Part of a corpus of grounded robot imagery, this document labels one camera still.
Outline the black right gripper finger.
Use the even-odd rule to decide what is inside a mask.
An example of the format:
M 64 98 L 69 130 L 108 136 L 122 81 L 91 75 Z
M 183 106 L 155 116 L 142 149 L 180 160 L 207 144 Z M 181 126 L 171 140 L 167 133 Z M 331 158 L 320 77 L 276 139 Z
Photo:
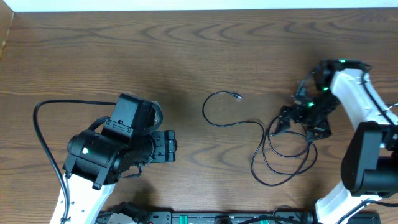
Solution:
M 330 125 L 327 119 L 320 121 L 316 125 L 307 126 L 308 140 L 321 140 L 331 136 Z
M 275 129 L 271 131 L 271 127 L 276 125 Z M 269 124 L 269 134 L 271 136 L 285 133 L 290 129 L 290 118 L 286 115 L 276 116 Z

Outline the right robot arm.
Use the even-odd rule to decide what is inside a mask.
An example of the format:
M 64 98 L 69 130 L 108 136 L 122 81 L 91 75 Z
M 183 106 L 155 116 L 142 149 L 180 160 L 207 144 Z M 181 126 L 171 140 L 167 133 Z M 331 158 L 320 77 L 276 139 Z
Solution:
M 370 81 L 371 66 L 360 60 L 321 60 L 309 73 L 317 94 L 308 96 L 301 83 L 291 106 L 280 109 L 275 134 L 291 122 L 305 127 L 307 142 L 331 136 L 328 115 L 341 105 L 354 135 L 341 162 L 341 180 L 300 223 L 348 223 L 369 204 L 397 193 L 397 115 L 383 102 Z

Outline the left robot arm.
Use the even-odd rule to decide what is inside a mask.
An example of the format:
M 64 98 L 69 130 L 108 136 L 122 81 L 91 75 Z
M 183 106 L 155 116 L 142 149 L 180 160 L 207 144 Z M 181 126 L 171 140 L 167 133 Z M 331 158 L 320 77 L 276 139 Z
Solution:
M 54 211 L 68 210 L 60 223 L 94 223 L 120 179 L 139 177 L 151 163 L 175 161 L 175 133 L 159 129 L 163 114 L 158 103 L 122 93 L 113 106 L 111 116 L 97 119 L 68 143 L 63 165 L 67 194 L 59 196 Z M 125 175 L 131 167 L 137 172 Z

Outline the wooden side panel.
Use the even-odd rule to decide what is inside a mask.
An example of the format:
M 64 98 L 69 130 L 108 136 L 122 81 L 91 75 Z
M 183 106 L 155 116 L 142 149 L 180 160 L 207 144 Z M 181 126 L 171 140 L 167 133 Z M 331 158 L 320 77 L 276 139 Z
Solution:
M 3 1 L 0 2 L 0 55 L 2 55 L 14 19 L 14 11 Z

